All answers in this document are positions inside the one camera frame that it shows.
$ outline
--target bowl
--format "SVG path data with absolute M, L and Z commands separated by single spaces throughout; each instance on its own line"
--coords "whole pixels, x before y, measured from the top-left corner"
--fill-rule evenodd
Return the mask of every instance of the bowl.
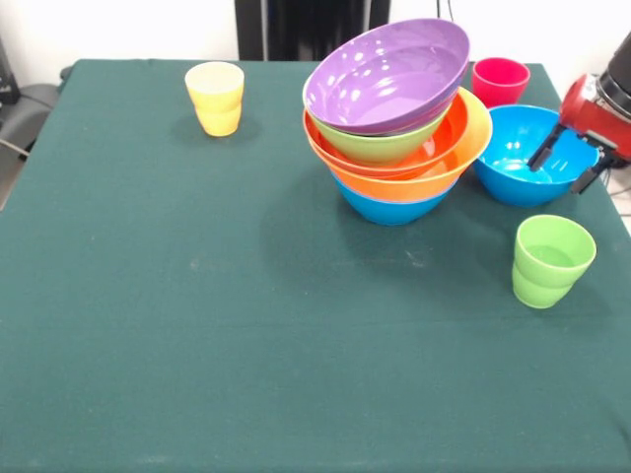
M 374 224 L 387 226 L 405 225 L 423 217 L 440 204 L 456 185 L 454 182 L 443 193 L 417 202 L 387 202 L 362 195 L 348 187 L 337 177 L 335 177 L 335 182 L 346 202 L 362 217 Z
M 310 115 L 340 131 L 380 135 L 428 123 L 459 86 L 469 39 L 440 19 L 392 23 L 330 53 L 303 88 Z
M 429 125 L 392 136 L 350 135 L 311 117 L 315 127 L 337 151 L 355 163 L 367 166 L 395 165 L 419 148 L 439 127 L 448 110 Z
M 441 122 L 437 130 L 432 136 L 420 146 L 417 146 L 412 153 L 408 154 L 403 161 L 396 165 L 385 165 L 382 167 L 365 166 L 349 160 L 341 150 L 327 142 L 316 128 L 316 123 L 309 114 L 303 113 L 303 125 L 307 135 L 319 147 L 319 151 L 326 156 L 326 160 L 330 161 L 343 169 L 355 172 L 361 175 L 367 175 L 377 178 L 409 178 L 421 173 L 423 169 L 428 169 L 437 160 L 446 156 L 452 151 L 459 140 L 464 135 L 466 128 L 466 106 L 460 95 L 456 95 L 454 102 L 447 113 L 445 119 Z M 381 148 L 393 146 L 391 140 L 384 140 L 383 137 L 359 137 L 363 146 L 369 143 L 380 143 Z
M 497 200 L 534 207 L 567 192 L 581 173 L 593 166 L 598 151 L 566 130 L 541 169 L 527 163 L 559 119 L 555 111 L 528 105 L 491 109 L 493 138 L 475 163 L 478 178 Z
M 450 153 L 411 179 L 377 179 L 351 172 L 328 161 L 314 141 L 311 138 L 308 141 L 329 169 L 344 184 L 360 194 L 390 202 L 416 202 L 429 199 L 444 192 L 456 182 L 469 165 L 480 156 L 491 139 L 493 125 L 488 109 L 471 92 L 460 88 L 459 94 L 464 100 L 467 111 L 467 125 L 462 139 Z

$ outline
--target green cup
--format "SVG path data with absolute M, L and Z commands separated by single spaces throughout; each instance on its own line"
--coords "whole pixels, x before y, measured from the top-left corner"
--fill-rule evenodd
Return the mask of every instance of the green cup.
M 513 291 L 525 305 L 549 308 L 570 292 L 596 258 L 596 242 L 572 220 L 535 215 L 517 229 Z

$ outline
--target plastic cup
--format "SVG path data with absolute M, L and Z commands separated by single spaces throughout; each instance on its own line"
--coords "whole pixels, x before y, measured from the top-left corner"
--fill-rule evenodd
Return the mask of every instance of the plastic cup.
M 487 107 L 517 103 L 530 80 L 530 70 L 505 57 L 478 61 L 471 74 L 471 89 Z
M 525 305 L 549 308 L 570 292 L 596 258 L 596 242 L 576 222 L 536 215 L 517 230 L 513 291 Z
M 205 62 L 186 72 L 184 82 L 199 124 L 211 136 L 237 131 L 244 97 L 244 71 L 229 62 Z

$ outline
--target stack of bowls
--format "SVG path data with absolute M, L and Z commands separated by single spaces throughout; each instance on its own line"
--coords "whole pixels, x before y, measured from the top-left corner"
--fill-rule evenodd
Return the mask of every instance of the stack of bowls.
M 426 214 L 488 144 L 488 110 L 459 86 L 468 53 L 458 25 L 410 20 L 343 44 L 305 82 L 309 143 L 367 220 Z

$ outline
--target red cup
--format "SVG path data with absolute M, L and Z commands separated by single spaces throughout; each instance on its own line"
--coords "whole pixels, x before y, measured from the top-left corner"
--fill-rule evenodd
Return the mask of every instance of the red cup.
M 530 71 L 521 62 L 489 57 L 473 66 L 471 88 L 487 107 L 517 103 L 528 85 Z

